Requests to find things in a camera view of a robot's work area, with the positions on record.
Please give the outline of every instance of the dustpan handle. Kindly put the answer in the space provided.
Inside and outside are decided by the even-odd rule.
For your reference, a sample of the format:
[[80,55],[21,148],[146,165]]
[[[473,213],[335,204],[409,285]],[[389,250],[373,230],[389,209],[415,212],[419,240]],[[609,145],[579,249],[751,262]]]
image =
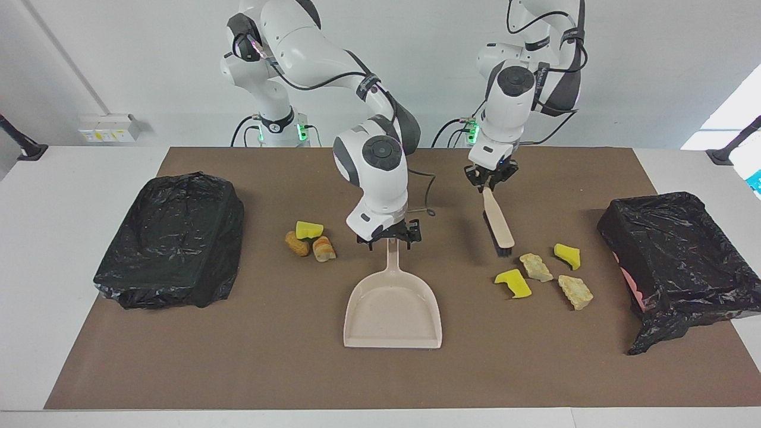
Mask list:
[[386,270],[399,270],[399,240],[387,239]]

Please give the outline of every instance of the wooden brush handle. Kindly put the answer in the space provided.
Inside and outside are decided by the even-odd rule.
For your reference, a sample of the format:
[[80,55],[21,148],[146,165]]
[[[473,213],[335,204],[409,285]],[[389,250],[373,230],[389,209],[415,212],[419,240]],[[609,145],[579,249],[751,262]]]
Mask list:
[[489,220],[489,227],[492,228],[492,234],[497,245],[500,248],[513,248],[515,246],[513,234],[510,232],[508,222],[505,221],[505,216],[502,215],[502,209],[499,208],[497,200],[494,199],[492,190],[488,187],[483,189],[483,212],[486,213],[486,218]]

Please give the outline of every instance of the dustpan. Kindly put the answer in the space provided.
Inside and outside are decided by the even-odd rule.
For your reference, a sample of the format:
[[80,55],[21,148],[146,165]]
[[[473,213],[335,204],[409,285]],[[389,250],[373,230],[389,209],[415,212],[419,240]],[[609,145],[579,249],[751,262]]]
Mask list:
[[387,242],[386,269],[357,284],[346,306],[343,344],[364,348],[441,347],[441,316],[425,281],[399,268],[399,242]]

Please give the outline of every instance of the white table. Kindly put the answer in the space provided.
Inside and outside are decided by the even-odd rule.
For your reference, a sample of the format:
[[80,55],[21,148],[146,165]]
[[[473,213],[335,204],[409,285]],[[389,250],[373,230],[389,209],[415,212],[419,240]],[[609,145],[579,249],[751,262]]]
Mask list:
[[[97,297],[92,276],[166,148],[51,147],[0,181],[0,426],[758,426],[761,407],[41,411]],[[702,152],[635,150],[659,193],[705,202],[761,272],[761,200]],[[761,367],[761,316],[732,321]]]

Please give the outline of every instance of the trash bag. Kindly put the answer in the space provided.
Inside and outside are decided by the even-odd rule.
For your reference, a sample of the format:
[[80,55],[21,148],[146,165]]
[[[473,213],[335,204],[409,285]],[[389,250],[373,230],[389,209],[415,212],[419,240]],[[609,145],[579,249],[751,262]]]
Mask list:
[[124,308],[206,307],[237,275],[243,203],[233,185],[196,172],[150,180],[111,241],[93,281]]
[[629,355],[696,325],[761,312],[761,280],[687,192],[614,200],[597,224],[642,329]]

